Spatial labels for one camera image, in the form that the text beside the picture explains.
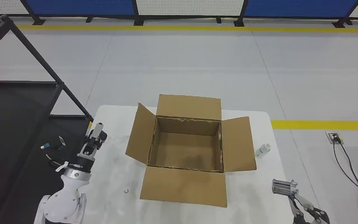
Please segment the table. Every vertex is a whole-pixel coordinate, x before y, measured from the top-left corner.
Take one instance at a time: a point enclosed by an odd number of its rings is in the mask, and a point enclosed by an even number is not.
[[[157,108],[148,108],[155,113]],[[145,165],[125,155],[136,106],[103,105],[92,128],[104,124],[107,141],[96,153],[83,224],[289,224],[293,215],[287,197],[273,194],[273,178],[286,180],[274,131],[266,112],[223,110],[223,119],[249,116],[254,148],[272,145],[257,159],[256,171],[226,173],[228,207],[139,199]]]

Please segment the power socket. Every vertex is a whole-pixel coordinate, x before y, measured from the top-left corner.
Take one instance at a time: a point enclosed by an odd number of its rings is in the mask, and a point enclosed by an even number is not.
[[[342,139],[341,135],[338,132],[326,132],[326,136],[327,136],[330,144],[333,144],[333,143],[339,144],[337,141],[333,140],[333,137],[334,137],[335,134],[338,136],[338,138],[340,138],[341,144],[344,144],[343,139]]]

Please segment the yellow floor line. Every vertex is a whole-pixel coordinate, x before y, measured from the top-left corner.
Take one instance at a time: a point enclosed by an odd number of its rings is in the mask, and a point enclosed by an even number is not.
[[[347,32],[356,33],[358,29],[338,29],[338,28],[304,28],[304,27],[220,27],[220,26],[65,26],[65,25],[18,25],[21,30],[99,30],[99,31],[116,31],[116,30],[141,30],[141,31],[268,31],[268,32]]]
[[[273,129],[358,130],[358,121],[272,120]]]

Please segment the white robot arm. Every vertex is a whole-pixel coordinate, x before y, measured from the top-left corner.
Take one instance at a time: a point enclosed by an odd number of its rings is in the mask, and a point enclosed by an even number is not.
[[[295,224],[330,224],[328,214],[316,208],[310,201],[298,194],[297,183],[292,180],[281,181],[281,180],[272,180],[272,192],[274,194],[281,194],[289,198],[290,207],[292,214],[294,215],[293,223]],[[314,220],[309,223],[304,219],[303,212],[298,208],[295,200],[297,200],[303,209],[309,213]]]
[[[95,162],[96,151],[100,149],[107,138],[102,131],[103,124],[98,123],[89,134],[84,146],[77,154],[75,164],[60,166],[56,171],[65,169],[61,179],[63,189],[52,196],[45,195],[40,201],[34,224],[45,224],[46,220],[51,222],[81,224],[84,210],[86,208],[86,194],[79,195],[78,188],[90,183],[91,168]]]

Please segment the cardboard box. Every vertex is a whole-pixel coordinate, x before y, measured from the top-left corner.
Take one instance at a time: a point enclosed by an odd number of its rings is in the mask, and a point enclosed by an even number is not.
[[[147,165],[141,199],[227,207],[225,173],[256,170],[248,117],[222,120],[220,99],[160,95],[138,104],[126,155]]]

